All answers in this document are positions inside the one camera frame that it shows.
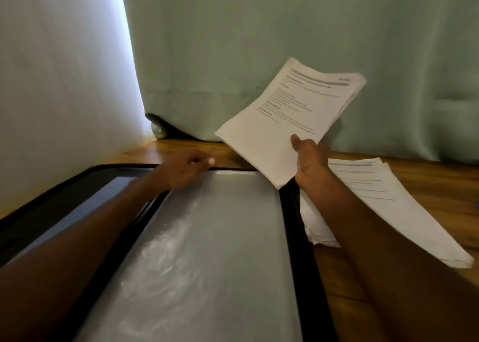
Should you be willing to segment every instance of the person's right hand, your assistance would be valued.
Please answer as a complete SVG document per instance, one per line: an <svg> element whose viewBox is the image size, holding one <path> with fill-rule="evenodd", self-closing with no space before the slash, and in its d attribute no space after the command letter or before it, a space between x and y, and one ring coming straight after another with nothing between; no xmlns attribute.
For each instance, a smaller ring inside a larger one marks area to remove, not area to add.
<svg viewBox="0 0 479 342"><path fill-rule="evenodd" d="M329 172L329 145L325 140L316 144L311 139L301 140L296 134L291 135L291 145L298 153L299 170L295 175L298 186L308 192L321 181L325 172Z"/></svg>

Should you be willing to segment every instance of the curtain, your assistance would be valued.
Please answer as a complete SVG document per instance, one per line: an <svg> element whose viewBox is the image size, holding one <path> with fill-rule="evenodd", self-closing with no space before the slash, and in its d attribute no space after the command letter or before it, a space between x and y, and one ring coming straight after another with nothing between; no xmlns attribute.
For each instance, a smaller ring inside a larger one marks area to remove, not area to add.
<svg viewBox="0 0 479 342"><path fill-rule="evenodd" d="M0 0L0 213L151 137L122 0Z"/></svg>
<svg viewBox="0 0 479 342"><path fill-rule="evenodd" d="M125 0L147 113L204 140L290 56L368 84L334 150L479 160L478 0Z"/></svg>

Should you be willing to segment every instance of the stack of paper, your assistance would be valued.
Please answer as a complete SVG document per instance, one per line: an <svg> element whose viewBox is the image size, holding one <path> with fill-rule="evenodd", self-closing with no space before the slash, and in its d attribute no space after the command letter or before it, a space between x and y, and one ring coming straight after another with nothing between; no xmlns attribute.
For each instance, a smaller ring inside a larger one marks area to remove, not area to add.
<svg viewBox="0 0 479 342"><path fill-rule="evenodd" d="M321 140L365 83L358 73L320 73L290 58L262 95L215 134L279 189L297 170L291 135Z"/></svg>
<svg viewBox="0 0 479 342"><path fill-rule="evenodd" d="M429 254L454 268L470 268L474 259L404 189L379 158L329 159L330 169L384 221ZM307 194L300 193L301 217L313 243L340 247Z"/></svg>

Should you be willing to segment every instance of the brown wood grain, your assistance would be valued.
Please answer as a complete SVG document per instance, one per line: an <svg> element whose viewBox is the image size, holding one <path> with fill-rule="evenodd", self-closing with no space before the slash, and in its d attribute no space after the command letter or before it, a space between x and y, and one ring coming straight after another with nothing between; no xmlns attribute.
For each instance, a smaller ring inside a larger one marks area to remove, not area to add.
<svg viewBox="0 0 479 342"><path fill-rule="evenodd" d="M122 154L109 163L159 164L173 153L195 148L216 159L217 167L253 169L222 143L190 140L151 141ZM365 159L373 156L332 152L331 158ZM407 191L464 247L479 258L479 167L381 157ZM395 340L369 302L356 272L341 249L316 245L314 254L328 296L334 325L341 342ZM479 285L479 265L458 270Z"/></svg>

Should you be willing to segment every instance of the person's right arm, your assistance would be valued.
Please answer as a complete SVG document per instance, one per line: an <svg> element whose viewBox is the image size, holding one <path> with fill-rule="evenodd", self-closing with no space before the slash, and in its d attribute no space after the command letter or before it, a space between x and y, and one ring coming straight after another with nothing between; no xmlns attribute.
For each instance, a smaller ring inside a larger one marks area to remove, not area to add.
<svg viewBox="0 0 479 342"><path fill-rule="evenodd" d="M328 146L291 137L308 194L368 295L407 341L479 341L479 288L409 241L328 167Z"/></svg>

